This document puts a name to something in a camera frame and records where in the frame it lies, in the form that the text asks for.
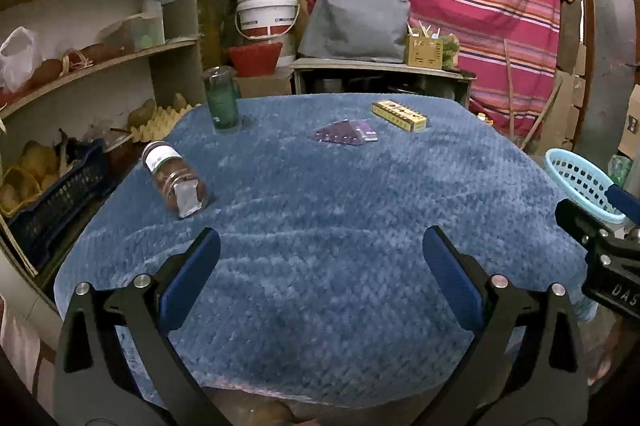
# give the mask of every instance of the gray bag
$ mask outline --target gray bag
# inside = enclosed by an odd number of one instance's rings
[[[317,0],[300,52],[310,58],[403,63],[408,0]]]

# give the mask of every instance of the white plastic bag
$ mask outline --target white plastic bag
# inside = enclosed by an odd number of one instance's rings
[[[18,27],[0,46],[0,72],[4,86],[18,92],[42,64],[37,32]]]

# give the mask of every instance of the rectangular yellow box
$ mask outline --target rectangular yellow box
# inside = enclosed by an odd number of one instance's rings
[[[438,38],[427,38],[423,35],[406,37],[404,60],[410,67],[423,69],[441,69],[443,41]]]
[[[371,111],[407,132],[418,132],[427,127],[426,116],[399,102],[391,100],[374,102],[371,104]]]

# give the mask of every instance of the light blue basket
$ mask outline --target light blue basket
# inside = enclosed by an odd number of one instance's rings
[[[587,159],[567,150],[545,153],[545,168],[567,196],[591,215],[609,224],[622,224],[625,215],[614,208],[604,192],[613,181]]]

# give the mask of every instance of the wooden door frame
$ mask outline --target wooden door frame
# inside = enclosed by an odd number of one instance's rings
[[[593,0],[582,0],[582,9],[584,12],[584,45],[587,47],[586,62],[584,67],[584,103],[578,116],[578,124],[575,130],[575,139],[577,141],[582,131],[582,123],[584,115],[589,104],[589,95],[591,91],[591,81],[593,78],[594,60],[595,60],[595,7]],[[634,9],[636,12],[636,63],[640,63],[640,0],[634,0]],[[636,85],[640,85],[640,70],[636,69]]]

